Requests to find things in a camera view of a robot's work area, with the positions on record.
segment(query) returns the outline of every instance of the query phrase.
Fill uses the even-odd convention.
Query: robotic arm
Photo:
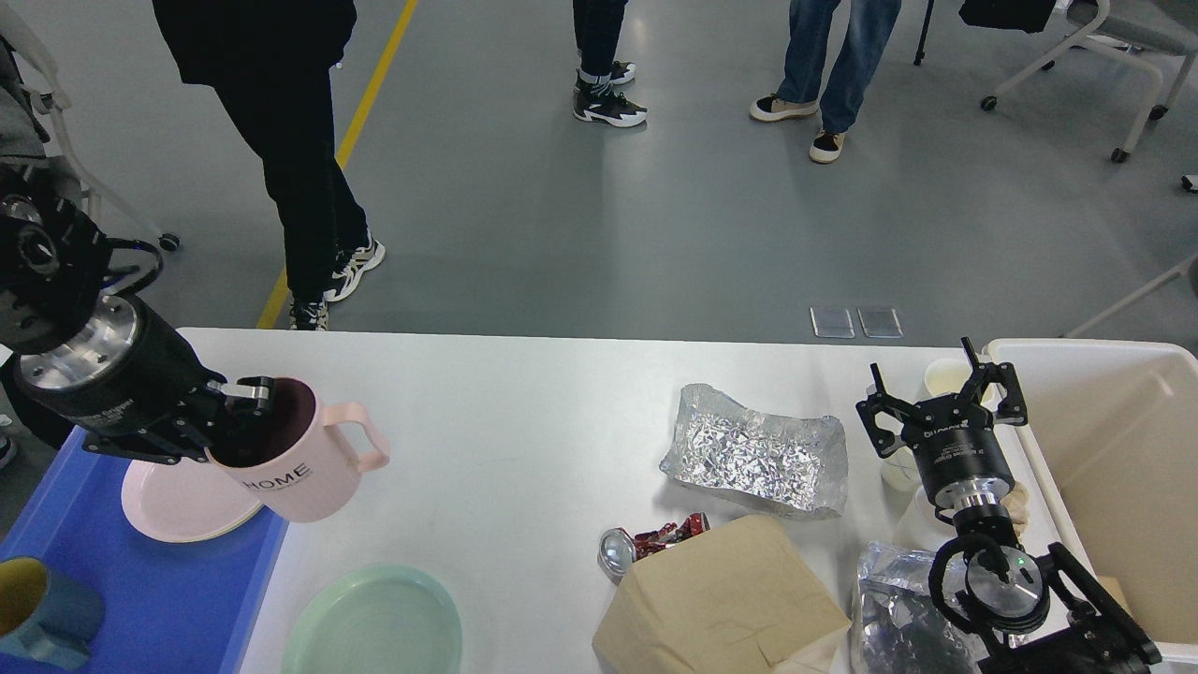
[[[110,266],[122,248],[153,267],[131,281],[139,267]],[[87,451],[205,462],[271,414],[274,382],[229,384],[200,364],[135,295],[161,263],[99,231],[46,171],[0,166],[0,344],[19,354],[18,388],[87,430]]]
[[[885,459],[910,448],[937,517],[956,529],[957,538],[937,552],[928,576],[932,602],[952,625],[986,644],[990,657],[979,662],[984,674],[1146,674],[1149,664],[1161,661],[1160,651],[1097,581],[1060,544],[1033,558],[1015,535],[999,503],[1015,479],[994,425],[1028,423],[1023,394],[1015,366],[982,364],[969,340],[961,342],[972,375],[960,393],[912,405],[887,394],[873,365],[873,389],[857,403],[877,455]],[[1004,394],[994,413],[981,405],[992,385]],[[878,414],[902,423],[900,435],[879,429]],[[951,518],[945,515],[950,511]],[[956,594],[963,614],[944,597],[944,573],[958,554],[967,567],[966,589]],[[1084,599],[1070,591],[1065,578]],[[1070,627],[1010,646],[1010,636],[1043,625],[1049,589],[1069,609]]]

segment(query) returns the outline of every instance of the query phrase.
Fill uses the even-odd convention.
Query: jeans
[[[882,60],[902,0],[852,0],[848,34],[828,86],[819,96],[831,13],[840,0],[791,0],[791,44],[786,48],[786,78],[778,96],[792,103],[819,98],[823,128],[843,133],[857,121],[865,87]]]
[[[291,295],[316,300],[339,259],[369,242],[365,211],[334,158],[328,71],[220,83],[213,89],[242,138],[262,158],[266,193],[283,223]]]
[[[574,0],[574,43],[582,54],[582,72],[610,75],[628,0]]]

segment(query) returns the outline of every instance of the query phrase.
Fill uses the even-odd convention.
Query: pink mug
[[[375,451],[359,455],[338,425],[365,431]],[[274,413],[265,426],[208,461],[289,522],[315,522],[341,509],[362,474],[391,461],[391,445],[359,403],[323,406],[298,379],[277,378]]]

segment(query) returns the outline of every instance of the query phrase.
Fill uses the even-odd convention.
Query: chair wheel
[[[174,253],[180,245],[179,236],[168,231],[158,237],[158,244],[162,245],[163,250]]]

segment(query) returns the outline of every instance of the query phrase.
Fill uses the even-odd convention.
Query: black pants
[[[574,42],[582,51],[582,72],[611,74],[628,0],[574,0]]]
[[[266,192],[283,223],[291,295],[315,300],[328,287],[339,256],[368,242],[365,211],[334,158],[328,71],[213,89],[262,158]]]

